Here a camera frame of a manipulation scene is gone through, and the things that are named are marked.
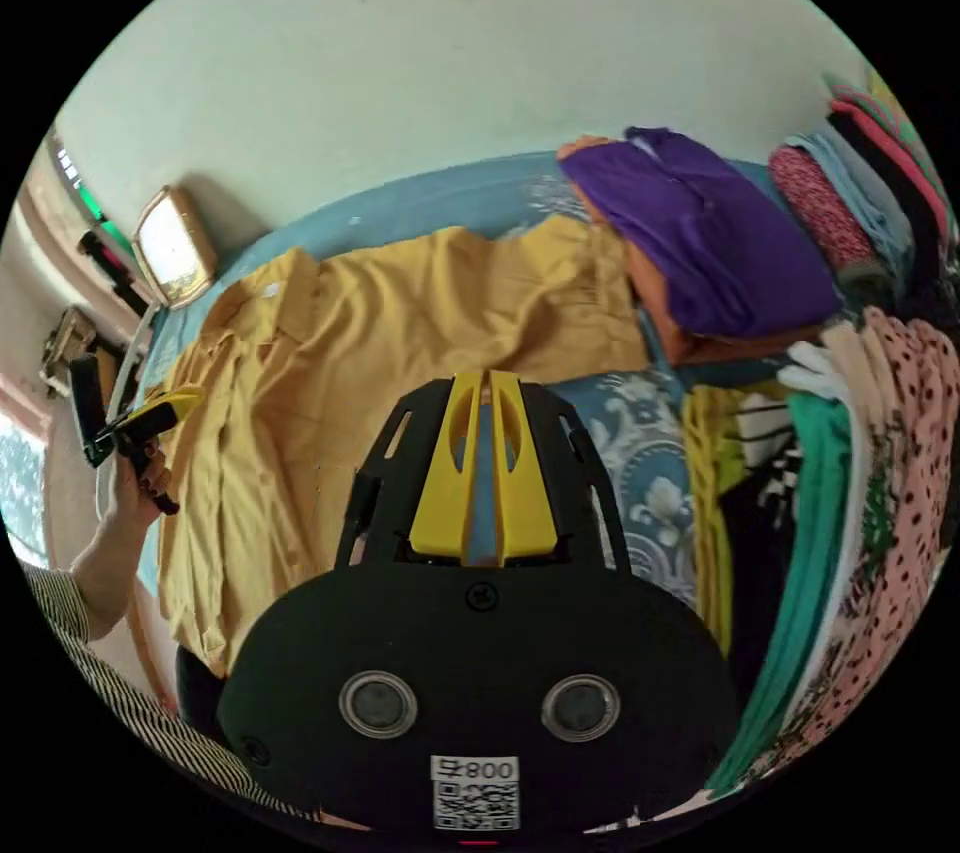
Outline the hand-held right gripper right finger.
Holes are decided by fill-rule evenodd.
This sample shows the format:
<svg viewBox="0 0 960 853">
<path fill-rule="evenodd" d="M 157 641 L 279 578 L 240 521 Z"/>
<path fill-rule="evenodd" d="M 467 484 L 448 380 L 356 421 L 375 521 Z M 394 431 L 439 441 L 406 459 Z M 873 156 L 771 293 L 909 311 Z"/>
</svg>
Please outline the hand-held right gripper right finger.
<svg viewBox="0 0 960 853">
<path fill-rule="evenodd" d="M 512 373 L 492 370 L 489 388 L 497 563 L 546 558 L 558 537 L 522 384 Z"/>
</svg>

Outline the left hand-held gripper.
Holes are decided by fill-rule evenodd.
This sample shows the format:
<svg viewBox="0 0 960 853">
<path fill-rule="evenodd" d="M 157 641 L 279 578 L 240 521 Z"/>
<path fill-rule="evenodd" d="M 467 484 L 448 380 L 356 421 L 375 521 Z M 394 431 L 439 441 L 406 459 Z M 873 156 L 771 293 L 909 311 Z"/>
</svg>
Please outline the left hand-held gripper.
<svg viewBox="0 0 960 853">
<path fill-rule="evenodd" d="M 158 394 L 126 417 L 106 424 L 91 438 L 84 439 L 87 462 L 99 468 L 110 455 L 119 454 L 130 462 L 141 481 L 151 459 L 148 447 L 159 435 L 190 416 L 202 399 L 203 390 L 194 385 Z"/>
</svg>

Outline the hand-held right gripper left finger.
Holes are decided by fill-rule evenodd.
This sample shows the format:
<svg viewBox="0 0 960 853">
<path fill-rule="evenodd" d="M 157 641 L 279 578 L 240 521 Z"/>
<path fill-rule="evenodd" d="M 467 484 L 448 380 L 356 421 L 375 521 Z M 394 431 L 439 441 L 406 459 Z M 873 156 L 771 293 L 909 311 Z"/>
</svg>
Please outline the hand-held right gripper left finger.
<svg viewBox="0 0 960 853">
<path fill-rule="evenodd" d="M 464 562 L 472 524 L 483 372 L 453 378 L 410 530 L 413 551 Z"/>
</svg>

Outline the person's left hand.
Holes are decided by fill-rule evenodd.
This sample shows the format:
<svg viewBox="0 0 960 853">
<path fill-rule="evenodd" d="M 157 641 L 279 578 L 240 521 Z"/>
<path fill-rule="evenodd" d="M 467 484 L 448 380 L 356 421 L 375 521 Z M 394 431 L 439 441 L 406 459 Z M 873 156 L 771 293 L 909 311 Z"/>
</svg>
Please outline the person's left hand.
<svg viewBox="0 0 960 853">
<path fill-rule="evenodd" d="M 157 438 L 149 440 L 143 452 L 145 466 L 138 472 L 132 461 L 119 453 L 111 460 L 107 519 L 128 532 L 144 533 L 162 510 L 156 498 L 168 492 L 171 472 Z"/>
</svg>

